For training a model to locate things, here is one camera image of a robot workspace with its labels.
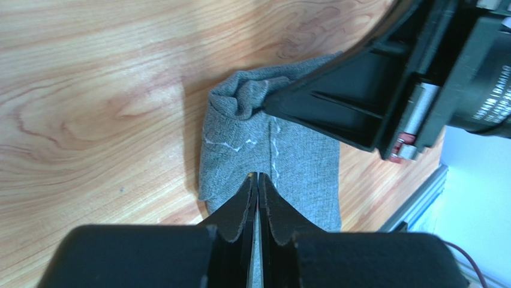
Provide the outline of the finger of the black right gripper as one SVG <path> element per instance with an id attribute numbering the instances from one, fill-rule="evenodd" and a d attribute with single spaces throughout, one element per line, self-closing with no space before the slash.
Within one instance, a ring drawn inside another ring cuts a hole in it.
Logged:
<path id="1" fill-rule="evenodd" d="M 425 1 L 395 1 L 358 43 L 319 68 L 320 76 L 423 73 Z"/>
<path id="2" fill-rule="evenodd" d="M 386 152 L 409 44 L 352 48 L 266 97 L 264 111 L 363 151 Z"/>

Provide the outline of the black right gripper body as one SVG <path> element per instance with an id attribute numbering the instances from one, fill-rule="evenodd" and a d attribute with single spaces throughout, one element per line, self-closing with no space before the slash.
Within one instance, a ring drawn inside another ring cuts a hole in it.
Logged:
<path id="1" fill-rule="evenodd" d="M 418 69 L 395 112 L 382 159 L 413 160 L 445 126 L 510 137 L 510 2 L 441 1 L 418 41 Z"/>

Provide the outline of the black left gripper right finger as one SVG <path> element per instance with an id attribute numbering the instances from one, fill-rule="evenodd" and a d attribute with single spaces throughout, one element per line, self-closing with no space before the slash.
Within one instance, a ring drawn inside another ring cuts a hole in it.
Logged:
<path id="1" fill-rule="evenodd" d="M 427 233 L 329 233 L 258 176 L 264 287 L 467 287 L 453 254 Z"/>

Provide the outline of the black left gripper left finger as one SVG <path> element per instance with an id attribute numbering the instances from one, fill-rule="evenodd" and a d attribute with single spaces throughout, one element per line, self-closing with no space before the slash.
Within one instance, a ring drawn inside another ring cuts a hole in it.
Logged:
<path id="1" fill-rule="evenodd" d="M 60 243 L 40 287 L 250 287 L 256 173 L 196 225 L 84 225 Z"/>

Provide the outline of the grey cloth napkin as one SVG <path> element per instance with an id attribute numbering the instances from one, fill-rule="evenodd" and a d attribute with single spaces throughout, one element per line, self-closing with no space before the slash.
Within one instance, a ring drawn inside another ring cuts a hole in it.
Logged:
<path id="1" fill-rule="evenodd" d="M 339 232 L 339 143 L 266 114 L 263 103 L 333 59 L 237 71 L 208 95 L 199 199 L 217 228 L 223 287 L 300 287 L 301 236 Z"/>

